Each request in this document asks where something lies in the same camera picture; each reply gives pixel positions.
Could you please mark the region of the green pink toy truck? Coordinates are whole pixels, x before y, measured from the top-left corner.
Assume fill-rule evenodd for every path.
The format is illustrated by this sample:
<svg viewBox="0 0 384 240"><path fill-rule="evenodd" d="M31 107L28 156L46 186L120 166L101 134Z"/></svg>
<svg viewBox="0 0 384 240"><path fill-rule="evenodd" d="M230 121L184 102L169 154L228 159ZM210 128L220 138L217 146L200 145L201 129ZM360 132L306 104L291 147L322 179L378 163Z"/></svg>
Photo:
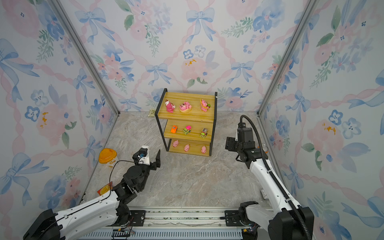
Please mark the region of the green pink toy truck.
<svg viewBox="0 0 384 240"><path fill-rule="evenodd" d="M183 129L183 133L185 135L189 134L192 130L192 127L191 126L186 126L184 129Z"/></svg>

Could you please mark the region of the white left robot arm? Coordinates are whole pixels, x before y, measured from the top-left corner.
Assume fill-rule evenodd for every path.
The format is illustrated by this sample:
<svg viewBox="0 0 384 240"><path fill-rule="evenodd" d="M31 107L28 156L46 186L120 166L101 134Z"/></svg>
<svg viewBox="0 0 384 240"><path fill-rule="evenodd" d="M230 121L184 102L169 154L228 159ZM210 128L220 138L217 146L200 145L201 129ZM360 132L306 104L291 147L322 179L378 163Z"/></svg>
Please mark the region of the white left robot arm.
<svg viewBox="0 0 384 240"><path fill-rule="evenodd" d="M123 226L134 216L128 203L145 189L151 171L161 167L161 152L150 160L148 147L143 146L133 155L134 165L122 180L107 193L67 210L42 212L23 238L25 240L77 240L106 226Z"/></svg>

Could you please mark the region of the pink yellow doll toy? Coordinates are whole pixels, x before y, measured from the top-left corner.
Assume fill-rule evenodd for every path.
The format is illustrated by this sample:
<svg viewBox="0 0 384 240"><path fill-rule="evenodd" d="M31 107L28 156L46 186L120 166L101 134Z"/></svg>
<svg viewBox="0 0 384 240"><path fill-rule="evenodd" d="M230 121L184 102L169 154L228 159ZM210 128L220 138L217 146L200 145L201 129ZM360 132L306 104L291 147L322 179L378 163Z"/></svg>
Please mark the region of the pink yellow doll toy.
<svg viewBox="0 0 384 240"><path fill-rule="evenodd" d="M211 105L204 99L200 99L200 105L203 112L207 112L211 108Z"/></svg>

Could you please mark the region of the pink figure toy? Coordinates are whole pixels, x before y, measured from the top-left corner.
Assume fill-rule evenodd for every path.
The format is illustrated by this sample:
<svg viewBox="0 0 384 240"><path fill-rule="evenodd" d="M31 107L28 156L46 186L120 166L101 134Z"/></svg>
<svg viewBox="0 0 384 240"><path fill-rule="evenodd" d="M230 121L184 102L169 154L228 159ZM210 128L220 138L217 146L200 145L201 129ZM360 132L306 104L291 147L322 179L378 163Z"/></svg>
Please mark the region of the pink figure toy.
<svg viewBox="0 0 384 240"><path fill-rule="evenodd" d="M174 113L176 106L169 100L166 100L165 104L166 104L166 111L171 114Z"/></svg>

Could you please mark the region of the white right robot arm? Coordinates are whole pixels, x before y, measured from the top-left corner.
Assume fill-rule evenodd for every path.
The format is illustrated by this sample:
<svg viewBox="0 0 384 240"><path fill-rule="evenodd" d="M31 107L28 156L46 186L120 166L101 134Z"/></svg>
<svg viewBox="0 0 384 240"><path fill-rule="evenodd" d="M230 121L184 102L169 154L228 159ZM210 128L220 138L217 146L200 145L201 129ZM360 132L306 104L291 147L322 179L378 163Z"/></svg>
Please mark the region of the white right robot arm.
<svg viewBox="0 0 384 240"><path fill-rule="evenodd" d="M266 230L271 240L311 240L314 214L289 193L276 175L261 144L254 141L252 128L240 124L235 138L228 137L226 150L236 152L236 161L242 162L257 177L273 208L268 211L255 201L241 203L240 223L244 233L255 234L258 228Z"/></svg>

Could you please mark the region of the orange toy car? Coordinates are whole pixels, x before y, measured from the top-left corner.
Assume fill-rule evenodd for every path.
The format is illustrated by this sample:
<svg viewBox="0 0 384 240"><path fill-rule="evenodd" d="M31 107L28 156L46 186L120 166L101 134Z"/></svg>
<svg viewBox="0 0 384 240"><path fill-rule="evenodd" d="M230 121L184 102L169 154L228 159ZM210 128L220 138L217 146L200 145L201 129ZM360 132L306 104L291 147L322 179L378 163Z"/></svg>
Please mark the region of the orange toy car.
<svg viewBox="0 0 384 240"><path fill-rule="evenodd" d="M171 127L171 133L172 133L172 134L176 134L176 133L177 133L177 130L178 130L178 126L173 125L173 126Z"/></svg>

